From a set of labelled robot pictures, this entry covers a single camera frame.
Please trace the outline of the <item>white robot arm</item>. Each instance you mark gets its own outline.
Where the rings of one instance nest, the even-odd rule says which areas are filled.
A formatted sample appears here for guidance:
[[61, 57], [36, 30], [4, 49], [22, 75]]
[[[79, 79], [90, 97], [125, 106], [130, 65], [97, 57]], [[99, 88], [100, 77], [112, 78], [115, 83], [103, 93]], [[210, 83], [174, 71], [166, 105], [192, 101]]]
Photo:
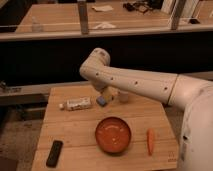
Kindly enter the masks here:
[[79, 69], [97, 91], [119, 88], [184, 112], [177, 171], [213, 171], [213, 81], [182, 74], [115, 68], [94, 49]]

